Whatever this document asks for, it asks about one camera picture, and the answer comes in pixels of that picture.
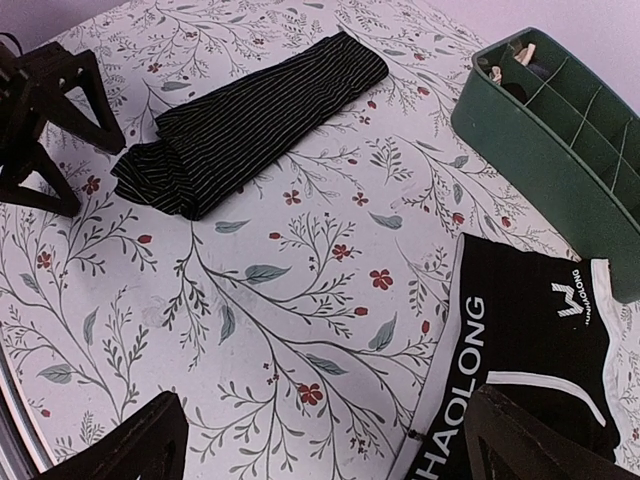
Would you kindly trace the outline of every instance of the logo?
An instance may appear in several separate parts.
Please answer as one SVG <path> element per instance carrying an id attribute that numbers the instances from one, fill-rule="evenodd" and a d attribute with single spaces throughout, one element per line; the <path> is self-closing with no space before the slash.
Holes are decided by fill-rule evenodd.
<path id="1" fill-rule="evenodd" d="M 576 288 L 578 289 L 578 296 L 584 305 L 581 306 L 574 300 L 574 296 L 576 290 L 573 287 L 568 285 L 560 285 L 558 283 L 551 284 L 551 291 L 564 293 L 564 301 L 569 306 L 569 308 L 565 308 L 564 310 L 558 311 L 558 316 L 560 318 L 571 317 L 573 315 L 582 314 L 585 309 L 587 311 L 587 319 L 585 321 L 585 325 L 589 325 L 591 322 L 591 302 L 589 302 L 589 297 L 587 296 L 587 292 L 584 290 L 584 284 L 582 283 L 582 277 L 580 276 L 580 270 L 576 269 L 573 272 L 573 280 L 576 283 Z"/>

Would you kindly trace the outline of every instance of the green plastic organizer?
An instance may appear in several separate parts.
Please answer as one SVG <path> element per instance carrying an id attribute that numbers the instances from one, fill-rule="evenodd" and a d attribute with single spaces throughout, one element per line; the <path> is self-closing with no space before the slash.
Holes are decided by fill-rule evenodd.
<path id="1" fill-rule="evenodd" d="M 529 43 L 551 74 L 514 59 Z M 617 300 L 640 299 L 640 120 L 589 68 L 529 28 L 473 56 L 455 132 L 509 180 L 583 258 L 611 261 Z M 519 102 L 502 84 L 518 83 Z"/>

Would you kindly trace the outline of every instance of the boxer briefs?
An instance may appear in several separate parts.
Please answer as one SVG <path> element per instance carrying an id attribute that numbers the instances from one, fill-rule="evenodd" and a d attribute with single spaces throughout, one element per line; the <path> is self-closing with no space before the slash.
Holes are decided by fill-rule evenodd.
<path id="1" fill-rule="evenodd" d="M 111 170 L 115 192 L 199 220 L 388 72 L 346 33 L 324 38 L 160 115 L 160 139 L 132 146 Z"/>
<path id="2" fill-rule="evenodd" d="M 389 478 L 472 478 L 464 412 L 484 383 L 615 461 L 625 428 L 619 341 L 606 260 L 575 263 L 461 235 L 447 323 L 411 426 L 420 440 L 405 439 Z"/>

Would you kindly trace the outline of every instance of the striped fabric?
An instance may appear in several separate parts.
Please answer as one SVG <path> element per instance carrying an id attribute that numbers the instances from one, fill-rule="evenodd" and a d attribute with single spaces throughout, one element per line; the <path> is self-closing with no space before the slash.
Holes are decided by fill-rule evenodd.
<path id="1" fill-rule="evenodd" d="M 199 220 L 388 71 L 346 33 L 324 38 L 160 115 L 160 140 L 132 146 L 112 169 L 116 194 Z"/>

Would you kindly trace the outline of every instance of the tablecloth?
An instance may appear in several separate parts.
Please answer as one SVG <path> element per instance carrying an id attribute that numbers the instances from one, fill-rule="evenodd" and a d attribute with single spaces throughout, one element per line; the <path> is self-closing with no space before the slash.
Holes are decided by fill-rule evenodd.
<path id="1" fill-rule="evenodd" d="M 185 478 L 385 478 L 447 318 L 459 233 L 576 258 L 452 132 L 483 42 L 422 0 L 134 0 L 57 40 L 95 52 L 132 145 L 162 111 L 340 30 L 389 77 L 201 222 L 116 197 L 117 157 L 45 130 L 83 206 L 73 219 L 0 206 L 0 311 L 55 461 L 174 390 Z M 619 310 L 632 433 L 617 454 L 640 471 L 640 303 Z"/>

